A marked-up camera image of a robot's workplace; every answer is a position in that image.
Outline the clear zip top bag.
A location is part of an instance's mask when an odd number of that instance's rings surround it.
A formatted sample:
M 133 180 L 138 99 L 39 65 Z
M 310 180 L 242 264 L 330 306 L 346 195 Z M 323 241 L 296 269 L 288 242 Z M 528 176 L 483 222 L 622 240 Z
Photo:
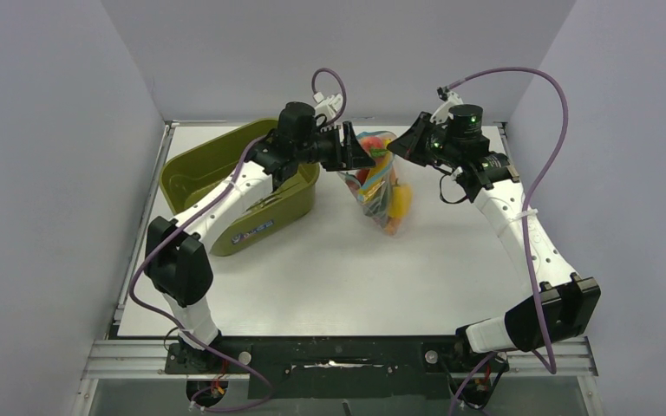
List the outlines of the clear zip top bag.
M 361 139 L 363 136 L 377 135 L 382 137 L 386 144 L 393 141 L 396 138 L 396 135 L 390 131 L 374 131 L 374 132 L 362 132 L 359 133 L 356 138 L 357 140 Z M 397 183 L 405 183 L 402 181 L 401 176 L 396 171 L 397 162 L 394 157 L 393 166 L 388 178 L 384 181 L 384 185 L 373 195 L 373 198 L 363 201 L 359 196 L 359 189 L 362 182 L 367 178 L 369 169 L 356 169 L 354 171 L 340 172 L 338 177 L 343 181 L 343 183 L 348 187 L 349 192 L 354 197 L 358 205 L 362 209 L 362 213 L 370 218 L 379 228 L 382 229 L 384 222 L 389 218 L 388 216 L 388 207 L 391 200 L 391 187 Z

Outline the olive green plastic bin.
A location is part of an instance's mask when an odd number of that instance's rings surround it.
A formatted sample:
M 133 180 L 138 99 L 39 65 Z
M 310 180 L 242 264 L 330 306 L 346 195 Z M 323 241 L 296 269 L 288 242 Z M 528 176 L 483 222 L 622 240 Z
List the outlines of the olive green plastic bin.
M 200 201 L 232 174 L 245 146 L 277 123 L 272 118 L 259 119 L 215 139 L 206 134 L 198 146 L 168 160 L 160 174 L 160 189 L 170 211 L 178 214 Z M 228 227 L 210 253 L 231 256 L 306 215 L 315 204 L 319 173 L 317 165 L 298 167 L 296 175 Z

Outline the pink toy peach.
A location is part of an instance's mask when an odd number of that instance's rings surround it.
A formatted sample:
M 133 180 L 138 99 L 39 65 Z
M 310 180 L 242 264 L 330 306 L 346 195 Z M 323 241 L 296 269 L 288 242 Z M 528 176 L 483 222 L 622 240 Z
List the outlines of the pink toy peach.
M 363 136 L 358 141 L 366 154 L 372 159 L 385 158 L 388 153 L 386 141 L 380 136 Z

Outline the yellow toy banana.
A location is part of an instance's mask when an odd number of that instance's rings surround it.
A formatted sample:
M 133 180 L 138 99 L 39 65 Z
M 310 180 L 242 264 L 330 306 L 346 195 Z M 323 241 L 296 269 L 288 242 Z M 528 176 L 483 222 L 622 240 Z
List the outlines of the yellow toy banana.
M 389 177 L 394 157 L 387 150 L 375 151 L 375 156 L 380 156 L 379 161 L 374 168 L 369 169 L 367 178 L 362 182 L 358 191 L 360 199 L 367 201 L 373 198 L 373 195 L 384 185 L 384 181 Z

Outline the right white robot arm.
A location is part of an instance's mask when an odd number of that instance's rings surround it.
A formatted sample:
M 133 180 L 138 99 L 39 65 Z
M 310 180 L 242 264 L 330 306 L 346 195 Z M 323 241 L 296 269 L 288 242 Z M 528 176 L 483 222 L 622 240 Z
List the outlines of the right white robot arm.
M 466 370 L 483 363 L 487 352 L 530 352 L 583 334 L 601 295 L 597 281 L 580 276 L 547 236 L 516 168 L 483 134 L 482 114 L 481 107 L 470 104 L 451 107 L 442 121 L 421 113 L 388 144 L 390 152 L 418 166 L 453 169 L 467 200 L 528 280 L 524 301 L 501 316 L 458 329 L 463 340 L 454 344 L 453 357 Z

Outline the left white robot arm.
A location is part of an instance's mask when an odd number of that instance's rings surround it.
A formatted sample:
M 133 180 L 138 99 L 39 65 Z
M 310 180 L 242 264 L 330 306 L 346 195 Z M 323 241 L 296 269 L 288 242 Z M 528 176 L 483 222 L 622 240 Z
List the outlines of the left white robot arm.
M 288 103 L 276 125 L 254 134 L 232 173 L 198 203 L 171 219 L 150 222 L 145 259 L 135 275 L 146 276 L 164 296 L 170 306 L 165 316 L 189 348 L 206 350 L 220 334 L 206 300 L 213 282 L 208 245 L 302 164 L 317 164 L 327 172 L 375 165 L 350 122 L 325 126 L 321 118 L 308 104 Z

